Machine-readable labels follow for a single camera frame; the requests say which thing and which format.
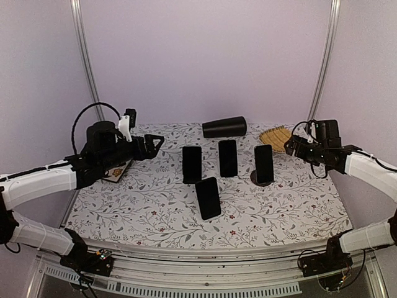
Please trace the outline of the round wooden base phone stand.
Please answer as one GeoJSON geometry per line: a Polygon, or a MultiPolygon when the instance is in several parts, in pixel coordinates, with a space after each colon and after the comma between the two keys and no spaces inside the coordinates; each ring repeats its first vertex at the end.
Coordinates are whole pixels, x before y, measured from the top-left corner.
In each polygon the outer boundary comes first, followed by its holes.
{"type": "Polygon", "coordinates": [[[250,180],[251,180],[251,182],[252,182],[254,185],[259,186],[259,187],[266,187],[266,186],[269,186],[269,185],[271,185],[271,184],[273,183],[273,181],[271,181],[271,182],[265,182],[265,183],[259,183],[259,182],[257,181],[256,171],[253,171],[253,172],[250,174],[250,180]]]}

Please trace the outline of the black smartphone front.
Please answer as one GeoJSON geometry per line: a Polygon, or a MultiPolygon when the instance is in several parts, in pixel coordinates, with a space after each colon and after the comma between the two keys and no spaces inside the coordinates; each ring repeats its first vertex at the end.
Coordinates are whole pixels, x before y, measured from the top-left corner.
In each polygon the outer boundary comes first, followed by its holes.
{"type": "Polygon", "coordinates": [[[215,177],[203,179],[195,183],[198,206],[202,220],[221,214],[220,196],[215,177]]]}

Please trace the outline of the blue smartphone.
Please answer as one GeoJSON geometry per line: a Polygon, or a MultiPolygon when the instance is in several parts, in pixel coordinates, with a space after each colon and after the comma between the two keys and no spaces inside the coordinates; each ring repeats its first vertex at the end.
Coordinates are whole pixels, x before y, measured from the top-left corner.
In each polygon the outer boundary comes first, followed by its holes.
{"type": "Polygon", "coordinates": [[[257,181],[274,181],[274,163],[271,145],[259,145],[254,149],[257,181]]]}

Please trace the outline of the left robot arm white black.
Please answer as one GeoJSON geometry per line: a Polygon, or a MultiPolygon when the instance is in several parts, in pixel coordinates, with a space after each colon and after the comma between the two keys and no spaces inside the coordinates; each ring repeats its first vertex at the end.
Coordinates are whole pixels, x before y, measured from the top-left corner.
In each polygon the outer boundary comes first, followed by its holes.
{"type": "Polygon", "coordinates": [[[155,158],[164,137],[131,135],[136,110],[115,112],[118,123],[98,121],[86,130],[86,144],[81,151],[42,167],[1,176],[1,244],[16,243],[60,256],[63,266],[82,271],[107,259],[105,253],[90,253],[85,241],[67,228],[51,228],[30,220],[15,208],[50,194],[80,190],[92,186],[107,173],[129,161],[155,158]]]}

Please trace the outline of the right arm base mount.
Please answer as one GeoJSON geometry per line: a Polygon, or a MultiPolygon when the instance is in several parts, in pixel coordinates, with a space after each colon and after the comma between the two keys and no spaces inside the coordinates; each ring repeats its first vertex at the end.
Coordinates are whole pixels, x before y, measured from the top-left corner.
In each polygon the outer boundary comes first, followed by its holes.
{"type": "Polygon", "coordinates": [[[350,254],[343,253],[338,246],[327,246],[324,253],[305,250],[297,260],[298,268],[304,277],[347,269],[353,265],[350,254]]]}

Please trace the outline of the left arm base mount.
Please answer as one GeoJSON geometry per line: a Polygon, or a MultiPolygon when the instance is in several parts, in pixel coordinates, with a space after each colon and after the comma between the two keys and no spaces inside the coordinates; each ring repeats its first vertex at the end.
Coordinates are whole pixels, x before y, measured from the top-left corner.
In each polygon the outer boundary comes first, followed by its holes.
{"type": "Polygon", "coordinates": [[[91,273],[109,277],[114,265],[112,251],[100,249],[89,252],[87,246],[73,246],[67,255],[60,255],[60,265],[76,272],[91,273]]]}

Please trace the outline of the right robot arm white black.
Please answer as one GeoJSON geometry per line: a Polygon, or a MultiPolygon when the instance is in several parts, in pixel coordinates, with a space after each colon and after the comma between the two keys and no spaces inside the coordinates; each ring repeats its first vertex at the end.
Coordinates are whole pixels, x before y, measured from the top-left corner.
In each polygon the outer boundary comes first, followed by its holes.
{"type": "MultiPolygon", "coordinates": [[[[310,120],[301,124],[306,124],[307,137],[292,132],[284,144],[286,154],[312,167],[323,165],[326,173],[334,170],[357,178],[396,201],[396,168],[357,146],[343,146],[336,120],[310,120]]],[[[344,262],[346,254],[391,245],[396,245],[396,215],[330,238],[327,252],[321,256],[321,266],[333,271],[344,262]]]]}

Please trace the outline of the teal smartphone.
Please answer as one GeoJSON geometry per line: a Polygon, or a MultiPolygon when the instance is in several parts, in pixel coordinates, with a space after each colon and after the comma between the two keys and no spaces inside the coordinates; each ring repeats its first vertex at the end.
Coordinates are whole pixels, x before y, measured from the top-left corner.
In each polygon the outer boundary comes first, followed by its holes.
{"type": "Polygon", "coordinates": [[[182,174],[184,184],[195,184],[202,180],[201,147],[182,148],[182,174]]]}

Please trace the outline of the black smartphone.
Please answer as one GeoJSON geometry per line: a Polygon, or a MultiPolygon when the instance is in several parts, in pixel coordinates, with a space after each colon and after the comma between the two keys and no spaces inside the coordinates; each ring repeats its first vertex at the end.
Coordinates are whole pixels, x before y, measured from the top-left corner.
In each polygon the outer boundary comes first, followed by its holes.
{"type": "Polygon", "coordinates": [[[222,140],[218,144],[220,176],[231,178],[238,175],[236,140],[222,140]]]}
{"type": "Polygon", "coordinates": [[[195,183],[198,206],[202,220],[221,214],[220,196],[215,177],[203,179],[195,183]]]}

